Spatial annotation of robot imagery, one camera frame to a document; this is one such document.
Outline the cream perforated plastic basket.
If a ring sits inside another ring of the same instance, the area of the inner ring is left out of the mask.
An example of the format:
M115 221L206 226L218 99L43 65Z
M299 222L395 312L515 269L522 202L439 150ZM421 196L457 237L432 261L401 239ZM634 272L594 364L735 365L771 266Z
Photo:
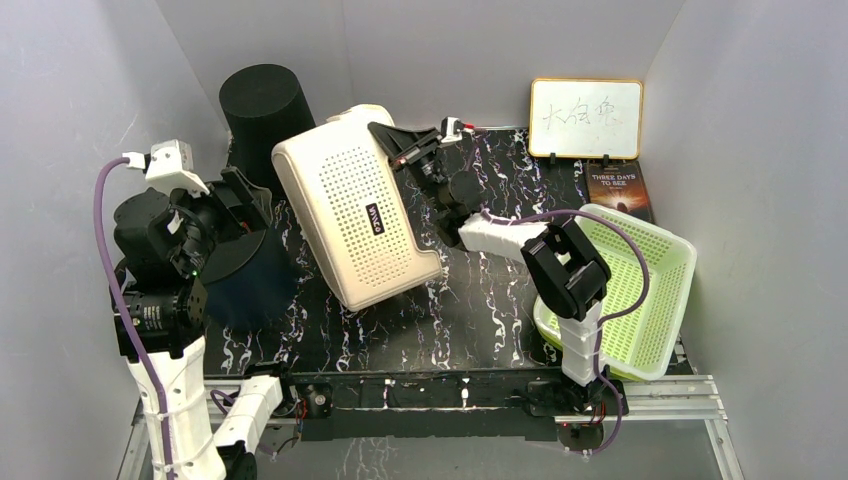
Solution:
M442 273L440 255L415 239L388 157L368 130L371 122L394 123L384 107L359 104L271 151L320 272L350 311Z

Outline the dark blue plastic bin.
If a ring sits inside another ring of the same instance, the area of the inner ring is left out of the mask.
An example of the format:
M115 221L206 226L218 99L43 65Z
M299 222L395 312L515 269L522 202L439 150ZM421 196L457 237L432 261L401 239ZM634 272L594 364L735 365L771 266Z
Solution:
M208 294L206 319L237 332L270 326L298 290L296 270L274 228L218 245L200 280Z

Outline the black ribbed plastic bin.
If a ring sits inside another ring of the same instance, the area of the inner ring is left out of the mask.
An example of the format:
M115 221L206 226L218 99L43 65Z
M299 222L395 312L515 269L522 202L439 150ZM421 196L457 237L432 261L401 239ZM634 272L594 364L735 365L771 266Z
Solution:
M247 180L285 196L272 163L274 147L315 127L296 74L277 64L256 64L230 75L219 103L232 137L228 164Z

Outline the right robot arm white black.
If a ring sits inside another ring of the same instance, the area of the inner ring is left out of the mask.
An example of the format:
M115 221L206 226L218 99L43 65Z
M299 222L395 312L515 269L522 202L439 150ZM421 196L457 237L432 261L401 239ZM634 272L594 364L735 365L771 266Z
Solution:
M448 247L482 252L523 264L542 303L561 327L592 324L607 293L611 270L571 215L548 221L496 217L483 207L482 186L464 168L448 173L441 149L461 141L474 127L446 117L439 128L407 130L378 121L367 129L390 168L409 171L434 209L433 224Z

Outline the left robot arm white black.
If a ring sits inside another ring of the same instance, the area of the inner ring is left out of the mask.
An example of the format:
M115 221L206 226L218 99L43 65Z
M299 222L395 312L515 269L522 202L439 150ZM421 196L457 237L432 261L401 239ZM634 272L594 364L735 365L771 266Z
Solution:
M155 189L115 211L122 252L107 265L121 355L136 382L158 479L254 479L261 435L273 415L299 400L280 363L246 371L230 409L214 426L204 383L207 292L200 275L215 249L266 229L269 190L236 168L193 195Z

